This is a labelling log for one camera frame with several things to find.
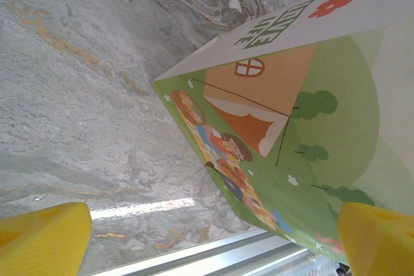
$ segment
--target green tree illustration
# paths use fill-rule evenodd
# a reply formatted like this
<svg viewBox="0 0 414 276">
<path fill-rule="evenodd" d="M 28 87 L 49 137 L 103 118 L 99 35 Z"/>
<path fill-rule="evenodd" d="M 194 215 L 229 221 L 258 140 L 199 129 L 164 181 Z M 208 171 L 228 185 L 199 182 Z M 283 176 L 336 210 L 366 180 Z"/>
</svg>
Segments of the green tree illustration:
<svg viewBox="0 0 414 276">
<path fill-rule="evenodd" d="M 358 202 L 375 206 L 374 201 L 368 195 L 366 195 L 365 192 L 359 189 L 350 190 L 347 187 L 335 188 L 327 186 L 326 184 L 321 187 L 313 184 L 312 187 L 322 189 L 326 194 L 339 198 L 344 203 Z"/>
<path fill-rule="evenodd" d="M 329 153 L 321 145 L 300 145 L 299 151 L 296 153 L 302 154 L 308 161 L 315 162 L 316 160 L 325 161 L 329 158 Z"/>
<path fill-rule="evenodd" d="M 290 117 L 292 119 L 304 118 L 310 120 L 315 118 L 319 112 L 330 114 L 338 108 L 338 100 L 335 95 L 327 90 L 319 90 L 314 94 L 300 92 L 293 106 Z"/>
</svg>

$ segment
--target tent illustration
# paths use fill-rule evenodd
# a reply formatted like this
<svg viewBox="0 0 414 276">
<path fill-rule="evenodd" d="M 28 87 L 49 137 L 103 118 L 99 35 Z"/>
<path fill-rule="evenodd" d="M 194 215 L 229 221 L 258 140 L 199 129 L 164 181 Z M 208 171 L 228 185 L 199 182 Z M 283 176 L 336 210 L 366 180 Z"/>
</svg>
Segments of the tent illustration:
<svg viewBox="0 0 414 276">
<path fill-rule="evenodd" d="M 267 156 L 289 120 L 316 45 L 206 70 L 203 96 L 253 150 Z"/>
</svg>

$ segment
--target marble wall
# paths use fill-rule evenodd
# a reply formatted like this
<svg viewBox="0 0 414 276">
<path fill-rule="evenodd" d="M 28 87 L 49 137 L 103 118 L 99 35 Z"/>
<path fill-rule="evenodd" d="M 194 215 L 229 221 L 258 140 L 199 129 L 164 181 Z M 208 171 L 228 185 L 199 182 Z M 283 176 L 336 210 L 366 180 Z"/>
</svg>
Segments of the marble wall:
<svg viewBox="0 0 414 276">
<path fill-rule="evenodd" d="M 296 0 L 0 0 L 0 218 L 88 203 L 81 275 L 249 228 L 149 82 Z"/>
</svg>

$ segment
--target gray marble surface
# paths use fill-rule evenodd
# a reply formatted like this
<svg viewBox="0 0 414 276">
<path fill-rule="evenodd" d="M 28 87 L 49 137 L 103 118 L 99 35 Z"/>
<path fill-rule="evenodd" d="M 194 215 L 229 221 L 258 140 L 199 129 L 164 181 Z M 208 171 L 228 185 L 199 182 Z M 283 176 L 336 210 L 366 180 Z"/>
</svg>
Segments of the gray marble surface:
<svg viewBox="0 0 414 276">
<path fill-rule="evenodd" d="M 0 0 L 0 218 L 88 203 L 80 275 L 244 231 L 149 82 L 296 0 Z"/>
</svg>

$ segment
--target yellow plastic object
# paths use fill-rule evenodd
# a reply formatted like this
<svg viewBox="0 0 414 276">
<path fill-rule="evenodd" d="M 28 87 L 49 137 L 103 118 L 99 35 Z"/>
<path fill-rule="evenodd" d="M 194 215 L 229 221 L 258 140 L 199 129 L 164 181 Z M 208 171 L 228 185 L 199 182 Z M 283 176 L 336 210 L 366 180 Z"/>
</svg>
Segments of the yellow plastic object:
<svg viewBox="0 0 414 276">
<path fill-rule="evenodd" d="M 414 217 L 345 203 L 338 231 L 354 276 L 414 275 Z"/>
<path fill-rule="evenodd" d="M 76 275 L 91 230 L 85 203 L 0 220 L 0 276 Z"/>
</svg>

